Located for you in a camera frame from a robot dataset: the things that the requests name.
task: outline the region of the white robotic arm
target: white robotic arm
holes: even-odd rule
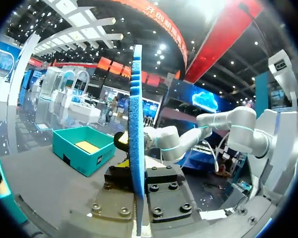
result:
[[[198,128],[193,128],[179,137],[175,126],[154,129],[145,127],[146,149],[159,148],[167,161],[177,160],[199,141],[212,134],[212,128],[230,130],[229,148],[263,157],[269,148],[268,137],[255,131],[256,113],[248,107],[237,107],[232,111],[197,116]]]

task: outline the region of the blue display wall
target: blue display wall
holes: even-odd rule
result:
[[[0,42],[0,69],[10,72],[8,80],[10,81],[11,71],[16,64],[21,49]]]
[[[168,97],[192,104],[209,113],[226,112],[234,108],[232,103],[219,95],[179,80],[172,82],[168,91]]]

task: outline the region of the teal box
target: teal box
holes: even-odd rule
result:
[[[15,221],[18,224],[22,224],[27,221],[27,218],[22,213],[22,211],[20,210],[20,208],[16,205],[16,203],[14,201],[13,193],[11,192],[11,190],[9,188],[9,184],[7,183],[7,181],[5,179],[4,171],[1,166],[1,162],[0,162],[0,174],[2,176],[1,183],[4,183],[3,184],[4,189],[2,190],[4,192],[0,193],[0,200],[3,203],[3,205],[6,207],[6,209],[8,210],[9,214],[15,219]]]
[[[89,154],[76,143],[86,141],[99,148]],[[114,138],[89,126],[53,131],[53,152],[72,168],[86,177],[115,155]]]

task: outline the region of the glass display case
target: glass display case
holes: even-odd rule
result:
[[[63,91],[65,88],[71,88],[75,80],[75,72],[68,70],[64,73],[60,89]]]
[[[57,67],[49,67],[46,71],[45,78],[42,83],[40,97],[50,100],[52,92],[58,89],[62,82],[63,71]]]

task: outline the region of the blue abrasive pad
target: blue abrasive pad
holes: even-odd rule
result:
[[[137,203],[137,235],[141,232],[145,197],[145,146],[141,79],[142,45],[135,45],[129,101],[129,160]]]

